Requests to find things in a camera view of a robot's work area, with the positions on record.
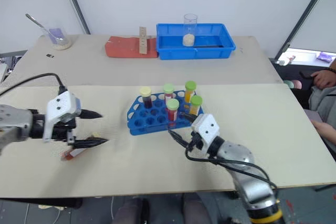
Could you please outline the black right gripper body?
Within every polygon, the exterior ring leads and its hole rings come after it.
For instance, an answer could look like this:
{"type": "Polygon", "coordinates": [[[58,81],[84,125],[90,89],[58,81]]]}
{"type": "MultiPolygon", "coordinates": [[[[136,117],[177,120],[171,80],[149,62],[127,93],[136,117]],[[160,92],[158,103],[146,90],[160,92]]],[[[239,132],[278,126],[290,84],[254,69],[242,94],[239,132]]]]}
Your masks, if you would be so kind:
{"type": "Polygon", "coordinates": [[[199,133],[197,132],[192,132],[191,133],[191,141],[188,145],[188,150],[192,151],[194,148],[197,148],[198,150],[202,150],[203,148],[203,141],[202,141],[202,137],[199,133]]]}

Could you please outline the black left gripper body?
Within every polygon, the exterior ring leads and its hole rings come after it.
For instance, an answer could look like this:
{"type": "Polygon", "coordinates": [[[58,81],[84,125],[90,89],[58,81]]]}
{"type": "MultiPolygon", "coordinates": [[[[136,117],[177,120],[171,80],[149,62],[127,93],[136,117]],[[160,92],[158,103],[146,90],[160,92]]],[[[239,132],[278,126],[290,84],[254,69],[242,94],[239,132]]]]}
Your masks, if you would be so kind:
{"type": "Polygon", "coordinates": [[[62,115],[59,121],[54,125],[52,132],[52,139],[54,141],[67,142],[68,145],[74,146],[76,142],[76,136],[73,130],[77,127],[76,118],[79,114],[66,113],[62,115]]]}

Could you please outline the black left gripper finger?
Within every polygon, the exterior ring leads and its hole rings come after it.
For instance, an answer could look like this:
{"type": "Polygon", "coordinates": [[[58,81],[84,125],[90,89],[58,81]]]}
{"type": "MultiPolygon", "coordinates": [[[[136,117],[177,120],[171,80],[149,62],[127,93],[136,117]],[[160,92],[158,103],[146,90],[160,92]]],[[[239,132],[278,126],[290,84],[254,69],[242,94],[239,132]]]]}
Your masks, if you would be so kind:
{"type": "Polygon", "coordinates": [[[103,143],[106,143],[108,139],[105,138],[88,138],[86,140],[76,140],[72,147],[74,149],[79,149],[79,148],[92,148],[98,145],[101,145],[103,143]]]}
{"type": "Polygon", "coordinates": [[[97,119],[101,117],[102,115],[100,113],[95,112],[95,111],[85,110],[85,109],[82,109],[81,113],[79,114],[79,118],[81,119],[97,119]]]}

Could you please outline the bystander's bare hand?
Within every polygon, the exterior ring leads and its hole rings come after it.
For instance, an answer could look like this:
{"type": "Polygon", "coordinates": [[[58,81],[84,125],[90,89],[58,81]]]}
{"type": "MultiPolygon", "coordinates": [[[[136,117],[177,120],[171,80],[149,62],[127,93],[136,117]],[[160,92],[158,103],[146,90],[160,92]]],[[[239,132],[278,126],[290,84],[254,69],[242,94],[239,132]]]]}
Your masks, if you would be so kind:
{"type": "Polygon", "coordinates": [[[319,89],[325,89],[335,86],[336,74],[330,70],[321,70],[314,72],[311,77],[313,77],[313,84],[319,89]]]}

